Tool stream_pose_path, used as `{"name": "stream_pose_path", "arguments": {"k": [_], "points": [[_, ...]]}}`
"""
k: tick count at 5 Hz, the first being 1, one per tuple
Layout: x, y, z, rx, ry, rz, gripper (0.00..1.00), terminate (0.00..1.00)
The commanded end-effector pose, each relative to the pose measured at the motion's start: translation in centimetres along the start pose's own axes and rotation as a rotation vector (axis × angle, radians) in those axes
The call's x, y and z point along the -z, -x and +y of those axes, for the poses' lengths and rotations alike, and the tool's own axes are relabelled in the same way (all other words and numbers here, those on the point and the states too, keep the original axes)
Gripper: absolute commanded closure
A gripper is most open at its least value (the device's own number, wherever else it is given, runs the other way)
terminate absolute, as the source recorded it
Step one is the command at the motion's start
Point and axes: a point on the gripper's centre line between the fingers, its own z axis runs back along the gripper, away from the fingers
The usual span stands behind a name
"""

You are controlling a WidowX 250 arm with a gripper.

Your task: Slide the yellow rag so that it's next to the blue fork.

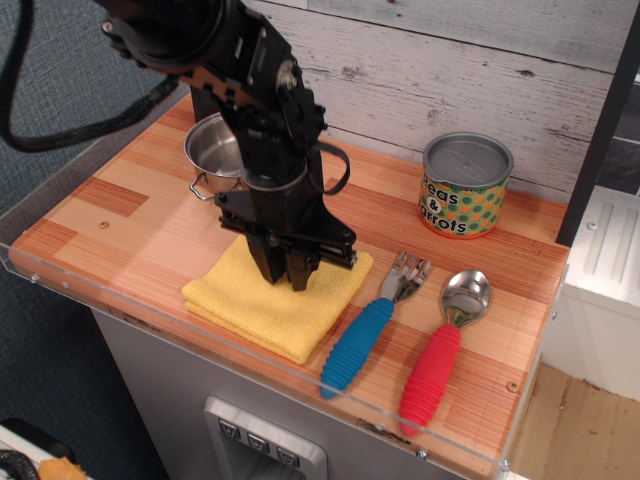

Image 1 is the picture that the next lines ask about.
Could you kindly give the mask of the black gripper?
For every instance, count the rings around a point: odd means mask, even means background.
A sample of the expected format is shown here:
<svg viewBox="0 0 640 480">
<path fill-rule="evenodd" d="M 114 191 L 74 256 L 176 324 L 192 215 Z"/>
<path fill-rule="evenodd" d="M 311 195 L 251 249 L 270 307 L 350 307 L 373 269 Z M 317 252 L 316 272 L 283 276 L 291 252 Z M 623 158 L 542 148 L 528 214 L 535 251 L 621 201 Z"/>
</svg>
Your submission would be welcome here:
<svg viewBox="0 0 640 480">
<path fill-rule="evenodd" d="M 307 283 L 320 261 L 351 268 L 356 261 L 355 232 L 324 205 L 324 176 L 306 172 L 274 189 L 249 185 L 218 193 L 222 226 L 241 233 L 262 277 L 276 284 L 287 268 L 294 291 Z"/>
</svg>

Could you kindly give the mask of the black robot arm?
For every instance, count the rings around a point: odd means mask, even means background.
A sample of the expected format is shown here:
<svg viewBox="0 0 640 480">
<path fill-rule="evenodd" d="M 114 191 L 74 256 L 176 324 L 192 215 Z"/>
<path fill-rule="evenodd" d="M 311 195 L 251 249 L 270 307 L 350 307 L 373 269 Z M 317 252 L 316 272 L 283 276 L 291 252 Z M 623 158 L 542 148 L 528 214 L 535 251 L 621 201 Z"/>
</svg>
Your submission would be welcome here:
<svg viewBox="0 0 640 480">
<path fill-rule="evenodd" d="M 324 108 L 285 38 L 239 1 L 107 1 L 123 57 L 213 98 L 242 159 L 240 191 L 219 193 L 221 225 L 246 238 L 269 282 L 304 290 L 322 262 L 350 268 L 356 235 L 325 207 Z"/>
</svg>

